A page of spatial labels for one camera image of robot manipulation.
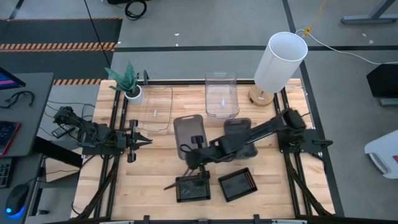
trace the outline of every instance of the monitor screen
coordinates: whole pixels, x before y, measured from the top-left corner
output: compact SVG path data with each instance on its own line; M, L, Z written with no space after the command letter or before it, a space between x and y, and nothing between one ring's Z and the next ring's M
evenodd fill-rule
M25 86L25 83L20 81L14 75L0 68L0 90L5 90L9 88L17 88Z

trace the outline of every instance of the wooden lamp base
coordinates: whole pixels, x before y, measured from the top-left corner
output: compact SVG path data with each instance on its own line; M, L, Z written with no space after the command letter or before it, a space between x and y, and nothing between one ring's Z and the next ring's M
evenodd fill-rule
M267 106L274 100L273 93L266 93L253 85L249 90L249 100L256 106Z

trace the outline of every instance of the clear plastic container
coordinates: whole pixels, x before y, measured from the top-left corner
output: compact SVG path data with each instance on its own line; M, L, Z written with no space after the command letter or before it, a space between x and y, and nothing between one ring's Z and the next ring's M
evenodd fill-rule
M206 114L208 120L223 123L239 113L236 75L232 72L206 74Z
M137 128L146 131L161 131L169 127L173 105L173 89L170 86L143 86Z

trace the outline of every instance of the wooden table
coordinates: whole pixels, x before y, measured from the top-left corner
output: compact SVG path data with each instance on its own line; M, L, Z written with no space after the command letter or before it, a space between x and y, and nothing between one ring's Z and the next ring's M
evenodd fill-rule
M114 81L101 82L94 122L109 124L114 100L114 90L109 88L110 85L115 85ZM250 87L251 85L238 85L240 113L237 118L250 118L254 127L274 117L275 110L273 104L265 108L252 105L248 99ZM176 85L173 86L173 91L172 120L169 128L158 133L141 131L143 135L153 139L153 144L136 151L136 162L128 164L126 153L121 157L112 220L142 220L144 215L150 215L151 220L252 219L253 214L260 214L261 218L293 218L284 157L279 152L275 134L256 142L259 154L254 158L206 166L211 174L211 200L177 203L175 189L163 190L187 168L185 161L180 160L177 155L172 125L174 118L200 114L204 118L207 140L224 134L222 123L214 124L207 120L204 85ZM290 106L298 110L300 114L308 113L300 80L291 79L286 91ZM121 94L116 119L117 128L123 98L124 95ZM134 118L137 118L136 106L129 105L126 121ZM307 128L311 128L310 116L303 118ZM302 164L308 188L319 202L333 213L333 204L322 162L303 153ZM96 156L81 170L74 202L75 209L79 212L88 204L98 188L101 165L102 159ZM226 203L217 179L244 167L250 169L258 191ZM302 194L299 190L297 192L300 210L305 213ZM105 194L102 215L104 215L107 198Z

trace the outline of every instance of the concrete floor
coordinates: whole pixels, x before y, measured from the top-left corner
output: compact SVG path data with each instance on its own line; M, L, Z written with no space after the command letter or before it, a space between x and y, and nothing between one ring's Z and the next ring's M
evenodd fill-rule
M123 4L118 8L101 0L87 2L93 17L124 17ZM322 0L288 2L296 28L303 29L313 22ZM342 16L367 14L378 2L328 1L311 33L328 45L398 45L397 24L339 24ZM279 0L151 0L147 3L148 11L142 19L123 20L119 47L266 45L272 34L289 31L284 6ZM8 18L16 4L17 0L3 0L0 18ZM398 13L398 3L388 12ZM25 0L16 16L20 19L78 17L88 17L88 14L84 2L77 0ZM305 41L308 45L317 45L308 37ZM377 62L398 61L397 51L354 53ZM213 71L236 72L239 78L252 78L261 55L260 50L116 52L112 68L121 72L130 60L138 72L146 69L151 78L203 78L203 74ZM398 180L385 179L363 151L367 142L398 128L397 108L381 108L370 95L365 76L375 66L329 51L309 52L305 63L325 136L334 141L330 147L331 163L345 215L398 220ZM299 70L294 77L301 77ZM50 99L95 103L97 92L97 86L55 86ZM77 112L81 110L80 106L74 108ZM92 109L88 108L86 114L90 113ZM43 119L42 127L47 131L55 128L49 118ZM51 139L42 131L39 136ZM69 136L62 140L73 147ZM39 207L52 208L53 212L29 218L27 223L54 222L69 217L76 178L64 181L70 185L65 189L51 189L42 196ZM66 196L54 202L49 200L52 194Z

